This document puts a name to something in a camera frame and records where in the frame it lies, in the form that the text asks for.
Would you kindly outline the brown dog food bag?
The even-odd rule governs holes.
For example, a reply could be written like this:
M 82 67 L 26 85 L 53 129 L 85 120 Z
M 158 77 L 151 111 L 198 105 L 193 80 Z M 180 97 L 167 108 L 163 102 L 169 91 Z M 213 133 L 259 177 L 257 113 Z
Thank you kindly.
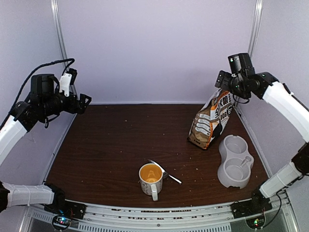
M 188 141 L 201 149 L 208 149 L 210 144 L 222 134 L 232 109 L 231 93 L 221 88 L 215 91 L 195 115 Z

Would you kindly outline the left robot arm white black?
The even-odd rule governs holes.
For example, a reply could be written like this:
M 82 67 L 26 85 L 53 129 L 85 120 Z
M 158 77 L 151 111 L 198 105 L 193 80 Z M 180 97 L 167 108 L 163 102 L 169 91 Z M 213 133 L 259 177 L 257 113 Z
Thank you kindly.
M 70 91 L 77 76 L 69 69 L 57 79 L 53 74 L 38 74 L 31 77 L 30 93 L 24 101 L 13 104 L 8 118 L 0 130 L 0 160 L 4 162 L 12 148 L 33 127 L 41 122 L 45 128 L 62 112 L 83 114 L 92 98 Z M 58 214 L 66 214 L 70 207 L 62 189 L 53 184 L 14 185 L 1 182 L 0 209 L 32 204 L 45 204 Z

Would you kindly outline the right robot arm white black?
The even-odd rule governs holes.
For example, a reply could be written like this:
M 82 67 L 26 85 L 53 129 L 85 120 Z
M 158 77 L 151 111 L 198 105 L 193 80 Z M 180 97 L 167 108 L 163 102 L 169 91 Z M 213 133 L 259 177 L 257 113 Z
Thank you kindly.
M 228 60 L 231 72 L 220 71 L 215 86 L 246 102 L 249 102 L 252 95 L 264 100 L 278 110 L 305 141 L 287 165 L 253 192 L 247 208 L 256 214 L 265 207 L 270 197 L 309 174 L 309 110 L 286 84 L 272 74 L 256 73 L 248 53 L 230 55 Z

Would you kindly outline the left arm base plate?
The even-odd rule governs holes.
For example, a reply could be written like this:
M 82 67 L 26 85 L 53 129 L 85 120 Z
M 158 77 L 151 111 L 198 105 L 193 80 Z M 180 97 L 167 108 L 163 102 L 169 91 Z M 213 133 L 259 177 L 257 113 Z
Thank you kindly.
M 44 204 L 44 210 L 53 214 L 62 215 L 70 219 L 83 219 L 86 211 L 86 205 L 65 201 L 64 205 L 56 206 L 54 204 Z

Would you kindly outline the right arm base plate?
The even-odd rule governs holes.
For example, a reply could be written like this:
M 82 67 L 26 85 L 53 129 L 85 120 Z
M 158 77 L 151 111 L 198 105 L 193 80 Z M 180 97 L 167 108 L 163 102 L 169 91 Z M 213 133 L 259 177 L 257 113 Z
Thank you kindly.
M 268 211 L 272 209 L 270 202 L 263 203 L 262 205 L 254 205 L 252 200 L 236 201 L 231 204 L 231 210 L 234 218 L 248 217 L 255 214 L 261 214 L 263 210 Z

